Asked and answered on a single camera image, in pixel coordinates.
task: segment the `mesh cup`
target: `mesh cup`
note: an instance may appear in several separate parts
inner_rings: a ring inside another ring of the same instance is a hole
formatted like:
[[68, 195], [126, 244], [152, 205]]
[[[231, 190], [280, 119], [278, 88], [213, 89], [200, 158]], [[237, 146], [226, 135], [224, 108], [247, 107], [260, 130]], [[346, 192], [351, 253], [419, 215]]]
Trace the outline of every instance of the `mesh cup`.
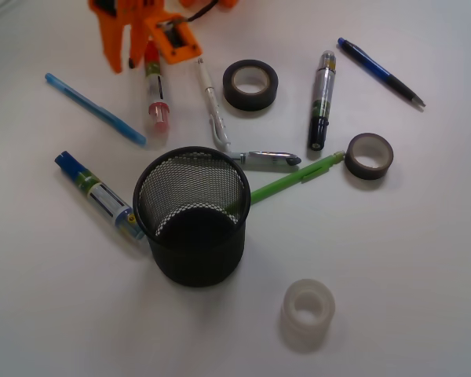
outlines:
[[211, 148], [186, 147], [145, 169], [133, 209], [162, 272], [179, 284], [205, 287], [239, 264], [250, 202], [236, 163]]

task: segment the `green mechanical pencil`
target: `green mechanical pencil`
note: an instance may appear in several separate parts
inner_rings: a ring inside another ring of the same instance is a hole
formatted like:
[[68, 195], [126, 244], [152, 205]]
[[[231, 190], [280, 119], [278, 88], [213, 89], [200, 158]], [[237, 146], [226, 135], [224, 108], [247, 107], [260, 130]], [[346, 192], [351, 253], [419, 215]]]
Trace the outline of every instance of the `green mechanical pencil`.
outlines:
[[345, 153], [343, 151], [335, 152], [333, 155], [321, 159], [317, 163], [311, 163], [307, 167], [288, 174], [286, 177], [278, 179], [277, 181], [259, 188], [251, 193], [251, 204], [258, 203], [279, 191], [287, 189], [288, 187], [297, 184], [298, 182], [307, 182], [313, 178], [319, 177], [321, 174], [326, 173], [333, 165], [340, 163], [344, 159]]

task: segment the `black electrical tape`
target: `black electrical tape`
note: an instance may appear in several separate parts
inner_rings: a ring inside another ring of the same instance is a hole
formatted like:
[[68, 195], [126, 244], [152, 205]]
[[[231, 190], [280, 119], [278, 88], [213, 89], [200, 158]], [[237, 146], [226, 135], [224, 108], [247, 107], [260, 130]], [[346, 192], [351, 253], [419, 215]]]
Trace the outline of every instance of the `black electrical tape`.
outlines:
[[[242, 68], [259, 68], [267, 76], [267, 86], [257, 93], [246, 93], [237, 89], [234, 78]], [[233, 107], [246, 112], [255, 112], [267, 108], [276, 99], [279, 80], [274, 69], [259, 60], [236, 61], [223, 74], [223, 94]]]
[[[363, 148], [376, 151], [383, 158], [383, 164], [380, 167], [367, 167], [356, 159], [356, 153]], [[349, 143], [347, 153], [345, 154], [345, 165], [347, 169], [361, 179], [374, 180], [385, 176], [387, 170], [393, 163], [393, 147], [382, 136], [377, 134], [360, 134], [354, 137]]]

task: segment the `white pen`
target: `white pen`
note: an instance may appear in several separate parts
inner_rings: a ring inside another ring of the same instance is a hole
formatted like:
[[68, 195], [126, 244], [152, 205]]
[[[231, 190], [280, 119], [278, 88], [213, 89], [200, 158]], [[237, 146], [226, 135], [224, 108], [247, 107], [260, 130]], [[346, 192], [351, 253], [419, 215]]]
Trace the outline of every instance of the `white pen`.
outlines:
[[285, 152], [231, 152], [226, 153], [228, 157], [239, 165], [277, 165], [294, 167], [301, 163], [301, 159]]
[[206, 94], [208, 104], [210, 106], [210, 118], [213, 123], [213, 135], [221, 145], [224, 145], [227, 151], [230, 149], [230, 141], [228, 140], [225, 124], [221, 117], [220, 106], [218, 105], [217, 98], [214, 94], [213, 83], [211, 82], [210, 74], [206, 69], [203, 59], [197, 59], [199, 66], [199, 77], [201, 86]]

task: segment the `white tape roll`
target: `white tape roll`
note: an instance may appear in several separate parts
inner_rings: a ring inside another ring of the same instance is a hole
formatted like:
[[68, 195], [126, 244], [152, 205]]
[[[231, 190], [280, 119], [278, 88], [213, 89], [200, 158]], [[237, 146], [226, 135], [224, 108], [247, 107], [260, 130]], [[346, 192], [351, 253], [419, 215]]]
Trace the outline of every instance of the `white tape roll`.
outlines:
[[282, 318], [303, 335], [321, 336], [330, 326], [334, 313], [333, 295], [317, 280], [295, 281], [284, 295]]

